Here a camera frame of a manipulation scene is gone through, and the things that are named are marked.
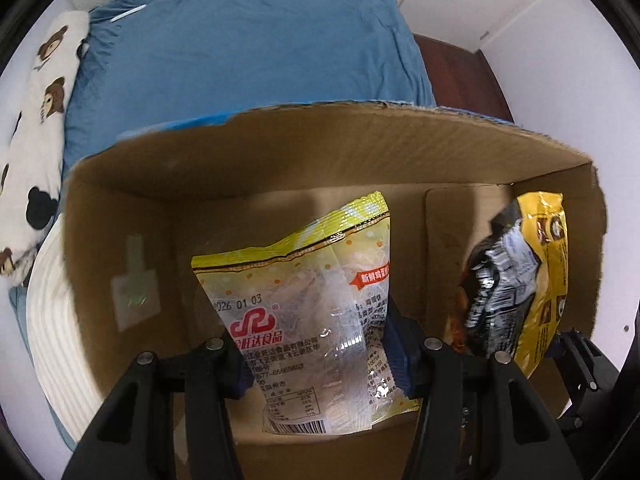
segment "bear print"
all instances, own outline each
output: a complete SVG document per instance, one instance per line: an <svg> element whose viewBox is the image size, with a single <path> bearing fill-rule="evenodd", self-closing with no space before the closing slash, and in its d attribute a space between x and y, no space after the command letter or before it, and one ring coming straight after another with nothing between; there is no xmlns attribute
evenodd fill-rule
<svg viewBox="0 0 640 480"><path fill-rule="evenodd" d="M6 174L9 173L9 165L7 164L2 170L2 179L0 180L0 195L2 195L2 191L4 190L4 181L6 180Z"/></svg>
<svg viewBox="0 0 640 480"><path fill-rule="evenodd" d="M0 274L3 276L8 276L12 272L14 272L14 261L11 259L11 249L9 247L5 247L4 251L0 253Z"/></svg>
<svg viewBox="0 0 640 480"><path fill-rule="evenodd" d="M49 57L51 57L51 54L53 54L55 50L60 46L60 43L62 43L62 39L64 38L65 32L67 30L68 27L66 25L63 25L59 31L54 32L53 35L45 43L40 45L40 48L38 49L38 57L40 58L42 64L37 66L34 70L37 70L39 72L40 69L45 65L45 63L49 60Z"/></svg>
<svg viewBox="0 0 640 480"><path fill-rule="evenodd" d="M40 124L44 124L44 119L55 112L64 113L65 107L65 78L59 77L44 91L44 100L40 109Z"/></svg>
<svg viewBox="0 0 640 480"><path fill-rule="evenodd" d="M58 209L58 201L51 198L49 193L41 191L36 186L29 190L29 203L27 204L27 222L36 231L44 229L51 217Z"/></svg>

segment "pillow with bear print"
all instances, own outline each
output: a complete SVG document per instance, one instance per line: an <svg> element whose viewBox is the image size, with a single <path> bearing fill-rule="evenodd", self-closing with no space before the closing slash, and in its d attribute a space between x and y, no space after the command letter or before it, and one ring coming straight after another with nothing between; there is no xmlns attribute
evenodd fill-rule
<svg viewBox="0 0 640 480"><path fill-rule="evenodd" d="M89 32L87 12L56 17L38 49L0 180L0 274L22 283L60 199L65 109Z"/></svg>

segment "clear plastic food package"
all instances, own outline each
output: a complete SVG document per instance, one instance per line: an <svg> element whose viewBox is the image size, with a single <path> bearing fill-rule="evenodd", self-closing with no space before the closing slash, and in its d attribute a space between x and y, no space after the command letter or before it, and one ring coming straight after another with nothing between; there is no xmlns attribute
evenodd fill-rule
<svg viewBox="0 0 640 480"><path fill-rule="evenodd" d="M265 395L265 431L354 433L417 409L382 348L389 212L379 192L271 246L191 266Z"/></svg>
<svg viewBox="0 0 640 480"><path fill-rule="evenodd" d="M486 357L506 351L529 376L556 333L568 290L562 195L525 193L491 227L469 256L445 341Z"/></svg>

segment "yellow and black snack bag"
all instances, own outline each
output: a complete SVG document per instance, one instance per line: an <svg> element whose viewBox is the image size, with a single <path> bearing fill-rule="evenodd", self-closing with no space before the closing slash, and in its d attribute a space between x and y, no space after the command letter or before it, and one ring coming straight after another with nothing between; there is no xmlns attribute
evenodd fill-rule
<svg viewBox="0 0 640 480"><path fill-rule="evenodd" d="M445 339L459 352L506 351L529 376L556 332L568 290L562 195L523 194L491 227L469 256Z"/></svg>

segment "red label tag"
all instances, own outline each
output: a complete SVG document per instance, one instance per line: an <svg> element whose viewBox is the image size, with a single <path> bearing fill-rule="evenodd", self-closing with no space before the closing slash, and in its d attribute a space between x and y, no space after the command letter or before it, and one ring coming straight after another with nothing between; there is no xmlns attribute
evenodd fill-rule
<svg viewBox="0 0 640 480"><path fill-rule="evenodd" d="M373 270L366 270L365 272L358 272L356 277L350 283L350 285L355 285L360 290L365 285L370 285L371 283L377 283L384 280L389 275L389 263L387 262L382 267L378 267Z"/></svg>

